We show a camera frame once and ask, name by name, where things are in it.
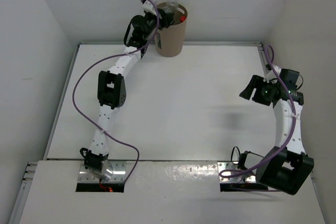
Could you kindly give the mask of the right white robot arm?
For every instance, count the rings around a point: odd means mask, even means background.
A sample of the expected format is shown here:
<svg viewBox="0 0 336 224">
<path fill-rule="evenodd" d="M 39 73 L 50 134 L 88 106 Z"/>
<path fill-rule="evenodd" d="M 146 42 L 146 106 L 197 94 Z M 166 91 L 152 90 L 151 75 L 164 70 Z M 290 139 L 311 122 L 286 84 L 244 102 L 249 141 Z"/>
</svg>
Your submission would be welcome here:
<svg viewBox="0 0 336 224">
<path fill-rule="evenodd" d="M 300 73 L 276 68 L 277 75 L 252 76 L 240 97 L 272 105 L 276 118 L 275 145 L 256 168 L 256 181 L 264 186 L 295 195 L 310 175 L 314 160 L 306 153 L 301 138 L 303 93 L 297 81 Z"/>
</svg>

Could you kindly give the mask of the clear bottle blue label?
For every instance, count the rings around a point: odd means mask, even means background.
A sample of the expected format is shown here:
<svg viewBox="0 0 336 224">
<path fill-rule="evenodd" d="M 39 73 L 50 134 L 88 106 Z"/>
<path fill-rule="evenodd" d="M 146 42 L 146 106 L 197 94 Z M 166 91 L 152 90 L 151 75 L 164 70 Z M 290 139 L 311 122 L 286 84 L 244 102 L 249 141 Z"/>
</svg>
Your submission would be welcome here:
<svg viewBox="0 0 336 224">
<path fill-rule="evenodd" d="M 177 0 L 167 0 L 163 3 L 161 9 L 168 14 L 175 14 L 179 8 L 179 3 Z"/>
</svg>

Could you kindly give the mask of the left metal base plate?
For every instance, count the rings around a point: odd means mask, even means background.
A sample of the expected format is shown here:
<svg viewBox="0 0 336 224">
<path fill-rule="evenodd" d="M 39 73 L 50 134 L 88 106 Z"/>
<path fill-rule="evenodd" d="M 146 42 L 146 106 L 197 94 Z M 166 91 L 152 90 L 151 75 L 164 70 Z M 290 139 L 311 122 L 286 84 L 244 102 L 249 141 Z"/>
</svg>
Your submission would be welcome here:
<svg viewBox="0 0 336 224">
<path fill-rule="evenodd" d="M 80 184 L 94 184 L 101 181 L 103 184 L 123 183 L 125 180 L 125 162 L 104 161 L 101 170 L 89 168 L 81 163 L 77 182 Z"/>
</svg>

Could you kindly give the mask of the metal base plate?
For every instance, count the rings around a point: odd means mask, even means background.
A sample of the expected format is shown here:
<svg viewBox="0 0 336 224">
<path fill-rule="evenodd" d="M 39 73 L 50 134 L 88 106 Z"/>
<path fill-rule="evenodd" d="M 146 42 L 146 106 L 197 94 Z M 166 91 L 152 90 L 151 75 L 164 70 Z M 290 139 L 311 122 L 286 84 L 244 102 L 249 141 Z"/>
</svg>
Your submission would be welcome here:
<svg viewBox="0 0 336 224">
<path fill-rule="evenodd" d="M 94 184 L 101 181 L 103 184 L 123 183 L 125 180 L 125 162 L 104 161 L 101 170 L 89 168 L 81 163 L 77 182 L 80 184 Z"/>
<path fill-rule="evenodd" d="M 243 170 L 238 169 L 237 162 L 218 161 L 217 169 L 220 184 L 255 184 L 257 182 L 255 170 L 239 175 Z"/>
</svg>

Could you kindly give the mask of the red cap clear bottle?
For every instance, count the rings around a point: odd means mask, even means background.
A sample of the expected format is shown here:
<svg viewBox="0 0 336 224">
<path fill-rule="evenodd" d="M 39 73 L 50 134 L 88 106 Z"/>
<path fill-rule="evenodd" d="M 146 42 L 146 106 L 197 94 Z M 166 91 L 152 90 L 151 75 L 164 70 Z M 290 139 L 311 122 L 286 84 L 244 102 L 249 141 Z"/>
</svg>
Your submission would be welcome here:
<svg viewBox="0 0 336 224">
<path fill-rule="evenodd" d="M 184 21 L 186 21 L 186 16 L 181 16 L 180 23 L 183 23 Z"/>
</svg>

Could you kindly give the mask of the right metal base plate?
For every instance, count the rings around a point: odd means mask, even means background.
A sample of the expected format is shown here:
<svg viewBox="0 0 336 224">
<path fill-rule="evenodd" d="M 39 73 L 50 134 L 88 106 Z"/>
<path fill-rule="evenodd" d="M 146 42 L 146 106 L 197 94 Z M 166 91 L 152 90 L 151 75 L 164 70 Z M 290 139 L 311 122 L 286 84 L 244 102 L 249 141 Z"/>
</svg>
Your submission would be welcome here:
<svg viewBox="0 0 336 224">
<path fill-rule="evenodd" d="M 217 169 L 220 184 L 255 184 L 257 182 L 255 170 L 239 175 L 243 170 L 238 169 L 237 162 L 218 161 Z"/>
</svg>

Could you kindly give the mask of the brown plastic garbage bin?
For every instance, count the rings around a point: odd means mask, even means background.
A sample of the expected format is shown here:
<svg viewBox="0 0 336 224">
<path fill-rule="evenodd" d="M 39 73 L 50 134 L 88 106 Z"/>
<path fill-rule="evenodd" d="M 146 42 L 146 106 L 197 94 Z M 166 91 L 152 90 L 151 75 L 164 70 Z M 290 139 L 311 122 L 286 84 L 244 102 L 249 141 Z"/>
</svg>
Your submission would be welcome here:
<svg viewBox="0 0 336 224">
<path fill-rule="evenodd" d="M 186 16 L 186 21 L 180 23 L 181 16 Z M 174 23 L 169 28 L 158 30 L 155 37 L 157 52 L 163 57 L 175 57 L 183 48 L 187 24 L 187 9 L 179 4 L 174 16 Z"/>
</svg>

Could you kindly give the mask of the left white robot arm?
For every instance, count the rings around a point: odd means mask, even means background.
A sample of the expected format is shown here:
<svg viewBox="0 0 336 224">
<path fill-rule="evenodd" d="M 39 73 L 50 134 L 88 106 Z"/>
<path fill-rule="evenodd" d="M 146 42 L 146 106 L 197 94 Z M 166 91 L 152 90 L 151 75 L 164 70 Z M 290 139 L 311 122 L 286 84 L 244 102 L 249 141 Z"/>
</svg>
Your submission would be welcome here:
<svg viewBox="0 0 336 224">
<path fill-rule="evenodd" d="M 99 102 L 99 118 L 92 143 L 89 148 L 81 148 L 84 167 L 100 179 L 107 177 L 107 160 L 109 155 L 108 140 L 112 139 L 107 132 L 112 116 L 122 107 L 127 98 L 125 78 L 132 67 L 143 58 L 149 42 L 159 30 L 174 24 L 175 11 L 169 7 L 154 7 L 148 1 L 143 3 L 143 15 L 136 15 L 130 20 L 123 43 L 124 53 L 108 70 L 98 74 L 97 98 Z"/>
</svg>

